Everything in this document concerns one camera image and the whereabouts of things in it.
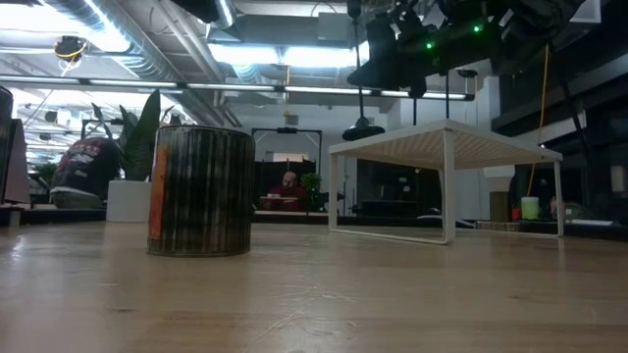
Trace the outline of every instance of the hanging pendant lamp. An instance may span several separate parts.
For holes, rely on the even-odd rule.
[[[359,50],[359,35],[358,35],[358,18],[361,13],[361,4],[359,0],[347,0],[347,12],[353,19],[353,31],[355,33],[355,59],[357,69],[360,69],[360,50]],[[345,141],[355,141],[361,138],[374,136],[376,134],[384,133],[386,130],[380,126],[373,126],[367,118],[364,117],[364,95],[362,94],[362,86],[358,86],[359,102],[360,102],[360,118],[358,118],[355,124],[346,129],[342,134],[342,139]]]

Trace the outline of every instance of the white planter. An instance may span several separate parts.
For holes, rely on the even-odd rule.
[[[150,214],[151,183],[145,181],[109,181],[107,222],[146,223]]]

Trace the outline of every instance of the person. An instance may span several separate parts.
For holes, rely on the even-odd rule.
[[[62,158],[52,179],[52,202],[59,209],[103,207],[109,181],[118,176],[120,154],[116,142],[91,137],[76,142]]]
[[[286,199],[266,199],[264,202],[265,209],[273,211],[305,212],[307,191],[296,184],[295,173],[286,172],[282,180],[282,185],[273,188],[269,194],[279,195],[279,197]]]

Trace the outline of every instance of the fluorescent light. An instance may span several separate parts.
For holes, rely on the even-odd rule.
[[[28,144],[27,150],[50,150],[50,151],[67,151],[70,146],[45,145],[45,144]]]
[[[408,92],[406,91],[382,91],[382,97],[407,98]]]
[[[177,88],[177,84],[174,82],[121,80],[121,79],[91,79],[89,82],[91,82],[91,84],[107,85],[107,86]]]
[[[209,44],[214,59],[232,65],[278,64],[274,47]]]
[[[150,88],[139,88],[137,92],[150,94],[153,90]],[[183,94],[182,89],[161,89],[160,92],[161,94]]]
[[[467,96],[465,94],[459,94],[459,93],[450,93],[449,94],[449,99],[451,100],[464,100]],[[430,99],[446,99],[446,94],[445,93],[439,93],[439,92],[426,92],[423,95],[423,98],[430,98]]]
[[[260,84],[228,84],[228,83],[189,83],[191,89],[220,89],[232,91],[273,92],[275,87]]]
[[[345,68],[355,64],[349,49],[290,47],[284,64],[298,68]]]
[[[324,94],[347,94],[356,95],[360,90],[357,88],[329,88],[329,87],[299,87],[286,86],[286,92],[294,93],[324,93]],[[370,89],[362,89],[362,94],[371,94]]]
[[[42,76],[8,76],[8,75],[0,75],[0,81],[4,81],[4,82],[25,82],[25,83],[79,84],[79,80],[76,79],[76,78],[42,77]]]

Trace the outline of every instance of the orange label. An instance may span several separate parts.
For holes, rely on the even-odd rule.
[[[150,194],[150,218],[148,220],[148,238],[161,239],[161,219],[164,210],[164,188],[168,169],[168,147],[157,146],[155,167],[153,168],[153,184]]]

